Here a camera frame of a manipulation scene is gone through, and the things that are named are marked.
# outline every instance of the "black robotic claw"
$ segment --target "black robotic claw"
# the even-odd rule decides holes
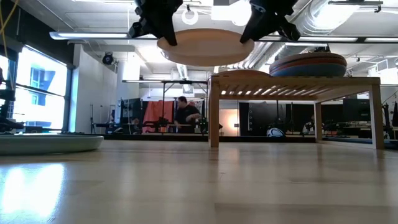
[[[129,31],[130,36],[134,38],[153,34],[157,38],[164,37],[171,46],[176,46],[172,17],[183,0],[135,0],[135,2],[136,13],[141,18],[133,23]]]
[[[287,22],[285,16],[293,13],[298,0],[250,0],[252,15],[242,34],[241,43],[249,39],[260,38],[278,32],[290,39],[298,40],[300,33],[295,25]],[[177,45],[173,26],[173,14],[182,5],[183,0],[135,0],[136,13],[141,18],[133,23],[129,34],[140,37],[153,34],[164,37],[171,46]]]
[[[252,14],[242,34],[241,43],[249,39],[259,40],[273,32],[290,40],[298,40],[300,32],[285,18],[293,13],[296,2],[297,0],[250,0]]]

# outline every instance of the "wooden table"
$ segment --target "wooden table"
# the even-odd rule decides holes
[[[314,104],[315,138],[322,144],[384,149],[380,78],[268,77],[253,70],[221,72],[209,79],[210,147],[218,148],[219,100],[300,100]],[[373,144],[322,141],[321,103],[369,92]]]

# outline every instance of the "camera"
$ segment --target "camera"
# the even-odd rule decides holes
[[[102,62],[105,65],[112,65],[112,63],[113,63],[113,53],[112,52],[106,52],[104,58],[102,58]]]

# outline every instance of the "fluorescent light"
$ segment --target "fluorescent light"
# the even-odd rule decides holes
[[[162,96],[148,96],[148,99],[159,99],[162,100],[163,97]],[[178,96],[176,97],[170,97],[170,96],[165,96],[165,99],[176,99],[178,98]],[[200,97],[186,97],[187,100],[204,100],[204,98],[200,98]]]
[[[370,37],[365,42],[398,42],[398,37]]]
[[[299,41],[356,42],[357,37],[300,37]]]
[[[73,40],[73,39],[129,39],[127,33],[108,33],[108,32],[50,32],[54,40]]]
[[[380,6],[384,4],[382,1],[329,1],[331,5],[344,5],[344,6]]]
[[[138,52],[145,59],[146,62],[153,63],[170,63],[171,61],[162,55],[162,52],[157,47],[140,47]]]
[[[327,47],[328,44],[323,43],[306,43],[306,42],[287,42],[285,43],[286,46],[293,46],[293,47]]]
[[[127,83],[162,83],[161,80],[123,80]]]

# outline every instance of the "man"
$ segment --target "man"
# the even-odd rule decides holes
[[[180,96],[178,98],[178,110],[174,117],[174,124],[178,127],[178,133],[194,133],[195,120],[200,118],[198,109],[188,105],[185,96]]]

